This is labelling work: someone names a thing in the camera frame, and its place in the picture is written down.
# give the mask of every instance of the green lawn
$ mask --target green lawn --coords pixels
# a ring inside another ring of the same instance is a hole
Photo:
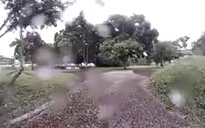
[[[0,71],[0,84],[4,85],[3,87],[12,78],[12,75],[6,75],[11,71],[13,70],[3,69]],[[15,118],[34,110],[49,101],[50,95],[57,91],[67,93],[74,80],[76,80],[74,75],[59,71],[48,80],[40,80],[35,71],[25,70],[14,85],[7,89],[6,113],[10,118]]]

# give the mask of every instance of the dirt path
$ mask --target dirt path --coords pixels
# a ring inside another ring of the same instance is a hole
[[[131,71],[91,75],[73,89],[63,112],[41,115],[24,128],[184,128],[141,86],[146,77]]]

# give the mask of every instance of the shrub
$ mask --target shrub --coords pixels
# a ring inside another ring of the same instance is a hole
[[[154,73],[148,89],[170,110],[184,114],[193,128],[205,128],[205,57],[180,59]],[[179,91],[185,100],[177,106],[172,91]]]

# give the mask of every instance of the overcast sky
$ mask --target overcast sky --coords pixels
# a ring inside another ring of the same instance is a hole
[[[159,31],[160,40],[175,40],[181,36],[189,36],[192,42],[200,37],[205,30],[205,0],[103,0],[104,7],[96,3],[99,0],[77,0],[72,7],[62,15],[65,22],[71,21],[84,11],[86,19],[97,24],[105,21],[111,14],[132,15],[144,14],[152,27]],[[0,6],[0,25],[5,18],[5,11]],[[58,27],[39,31],[42,38],[53,43],[54,33],[63,29],[64,24]],[[0,40],[0,54],[7,57],[13,55],[13,49],[9,48],[18,33],[8,33]]]

